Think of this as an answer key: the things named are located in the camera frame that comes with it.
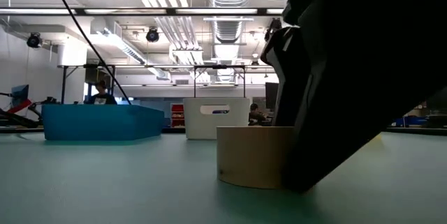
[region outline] air duct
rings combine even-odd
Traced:
[[[109,44],[118,47],[125,55],[131,57],[139,64],[156,64],[146,60],[143,53],[133,47],[130,42],[122,38],[122,28],[118,25],[118,23],[115,22],[113,24],[113,28],[110,27],[111,26],[108,26],[108,23],[103,17],[97,17],[93,21],[91,21],[90,30],[91,33],[97,33],[104,36]],[[158,80],[170,80],[171,78],[169,72],[163,71],[159,68],[148,68],[148,70],[155,74]]]
[[[211,7],[217,8],[241,8],[247,5],[248,0],[208,0]],[[214,33],[214,53],[218,59],[232,60],[235,62],[239,53],[240,36],[243,22],[214,21],[212,28]],[[219,81],[231,81],[234,70],[218,70]]]

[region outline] wooden cylinder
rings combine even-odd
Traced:
[[[237,186],[281,188],[293,127],[217,127],[218,178]]]

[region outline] blue bin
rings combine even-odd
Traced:
[[[138,105],[44,105],[46,140],[138,140],[161,134],[164,112]]]

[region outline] red shelf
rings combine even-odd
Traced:
[[[183,104],[170,105],[170,127],[183,128],[184,127],[184,109]]]

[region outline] man sitting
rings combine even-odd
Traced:
[[[115,98],[107,93],[107,87],[105,85],[104,80],[101,80],[100,82],[96,83],[95,85],[96,90],[98,91],[98,94],[95,96],[92,96],[90,100],[88,101],[89,104],[95,104],[95,105],[116,105],[117,101]]]
[[[259,111],[259,106],[252,103],[250,105],[249,126],[262,126],[262,123],[266,120],[265,116]]]

